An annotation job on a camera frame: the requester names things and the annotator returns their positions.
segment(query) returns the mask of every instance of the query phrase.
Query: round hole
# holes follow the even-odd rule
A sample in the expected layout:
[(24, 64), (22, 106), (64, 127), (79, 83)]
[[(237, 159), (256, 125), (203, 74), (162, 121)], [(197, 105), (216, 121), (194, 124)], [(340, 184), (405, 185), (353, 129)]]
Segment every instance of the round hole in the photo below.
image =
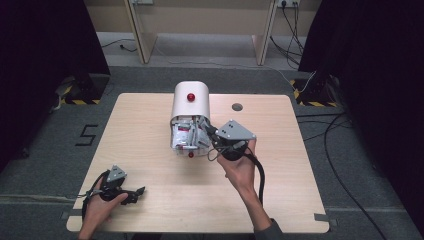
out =
[(234, 103), (232, 108), (234, 111), (240, 112), (241, 110), (243, 110), (243, 105), (241, 105), (240, 103)]

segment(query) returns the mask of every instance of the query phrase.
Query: cable on floor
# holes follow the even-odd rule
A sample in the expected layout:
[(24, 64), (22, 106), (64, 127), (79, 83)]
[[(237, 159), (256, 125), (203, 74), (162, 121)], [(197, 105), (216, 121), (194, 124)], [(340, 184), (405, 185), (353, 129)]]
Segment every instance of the cable on floor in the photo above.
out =
[(325, 134), (324, 134), (324, 149), (325, 149), (325, 155), (327, 157), (328, 163), (330, 164), (330, 167), (335, 175), (335, 177), (337, 178), (337, 181), (340, 183), (340, 185), (343, 187), (343, 189), (345, 190), (345, 192), (347, 193), (347, 195), (349, 195), (349, 197), (355, 202), (355, 204), (359, 207), (359, 209), (361, 209), (361, 211), (364, 213), (364, 215), (368, 218), (368, 220), (372, 223), (372, 225), (374, 226), (374, 228), (378, 231), (378, 233), (380, 234), (381, 238), (386, 240), (386, 236), (384, 235), (384, 233), (381, 231), (381, 229), (378, 227), (378, 225), (374, 222), (374, 220), (371, 218), (371, 216), (367, 213), (367, 211), (362, 207), (362, 205), (358, 202), (358, 200), (355, 199), (355, 197), (352, 195), (352, 193), (349, 191), (349, 189), (346, 187), (346, 185), (343, 183), (342, 179), (340, 178), (339, 174), (337, 173), (333, 162), (331, 161), (330, 158), (330, 154), (328, 153), (328, 146), (327, 146), (327, 135), (328, 132), (331, 130), (332, 125), (334, 125), (334, 123), (337, 121), (337, 119), (341, 116), (343, 116), (344, 113), (339, 114), (338, 116), (336, 116), (333, 121), (331, 121), (330, 125), (327, 127)]

